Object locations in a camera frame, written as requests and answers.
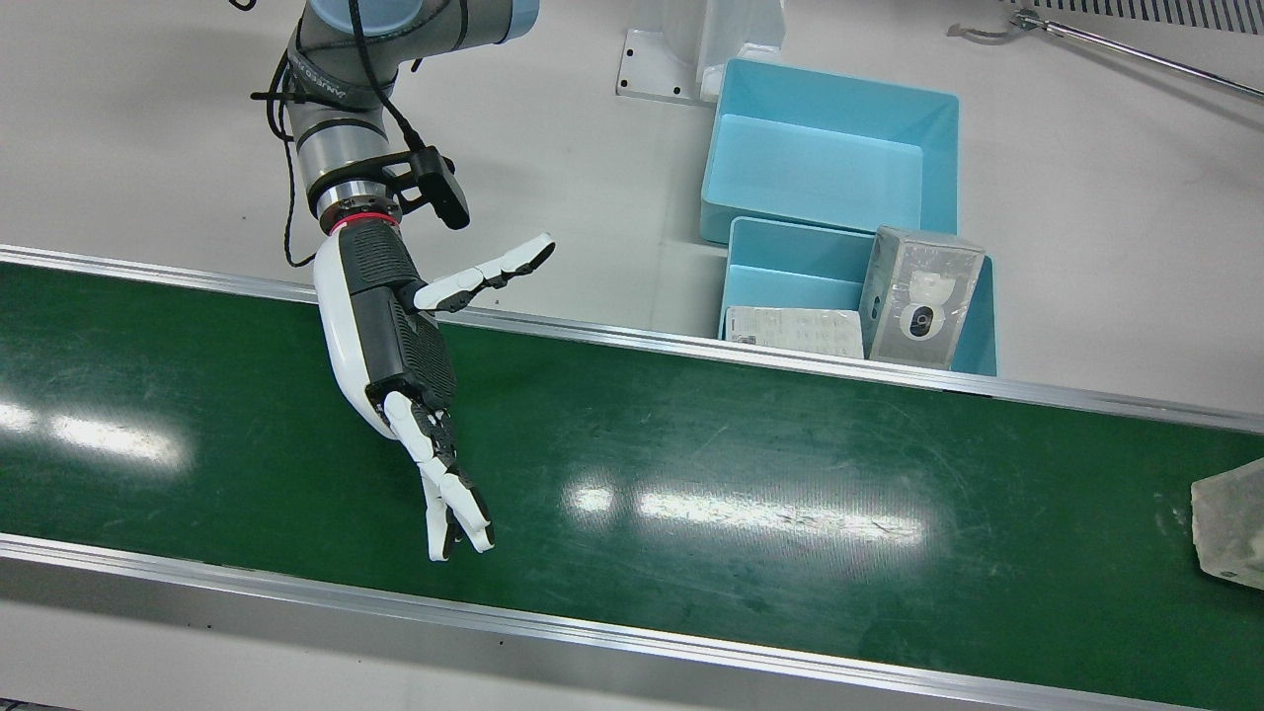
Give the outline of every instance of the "white floor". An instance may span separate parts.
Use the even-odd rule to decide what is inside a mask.
[[[1048,38],[944,35],[954,22],[999,29],[1010,6],[995,0],[786,4],[791,63],[961,96],[961,230],[996,261],[1004,376],[1264,412],[1264,106]],[[544,5],[526,38],[401,81],[398,104],[456,159],[474,210],[461,233],[406,223],[422,273],[549,230],[547,267],[479,305],[714,333],[724,250],[696,237],[712,111],[614,96],[629,3]],[[281,257],[284,163],[246,100],[300,8],[0,4],[0,242],[308,280]],[[1259,37],[1063,19],[1264,86]],[[296,224],[296,248],[315,248],[313,221]],[[0,636],[0,696],[85,710],[420,708],[439,683],[389,662],[3,602]],[[18,665],[23,648],[86,654]],[[131,662],[97,658],[144,660],[152,677],[130,683]],[[430,705],[645,705],[488,679],[444,688]]]

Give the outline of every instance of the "blue plastic box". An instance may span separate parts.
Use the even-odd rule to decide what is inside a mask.
[[[732,59],[703,178],[702,235],[750,216],[957,234],[951,94]]]
[[[781,309],[860,307],[873,235],[738,218],[731,228],[719,338],[729,306]],[[996,374],[992,259],[985,258],[966,314],[952,369]]]

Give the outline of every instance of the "conveyor belt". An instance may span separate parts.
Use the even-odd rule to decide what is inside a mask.
[[[0,264],[0,531],[1183,703],[1264,706],[1192,481],[1264,438],[446,325],[499,544],[426,560],[315,307]]]

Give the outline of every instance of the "vent grille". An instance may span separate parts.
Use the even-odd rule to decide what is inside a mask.
[[[1033,9],[1074,10],[1186,27],[1259,34],[1264,0],[1009,0]]]

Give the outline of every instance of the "product box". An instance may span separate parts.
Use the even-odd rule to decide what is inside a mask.
[[[863,358],[861,315],[838,309],[729,306],[726,340]]]
[[[878,228],[861,290],[866,357],[951,367],[985,258],[952,234]]]

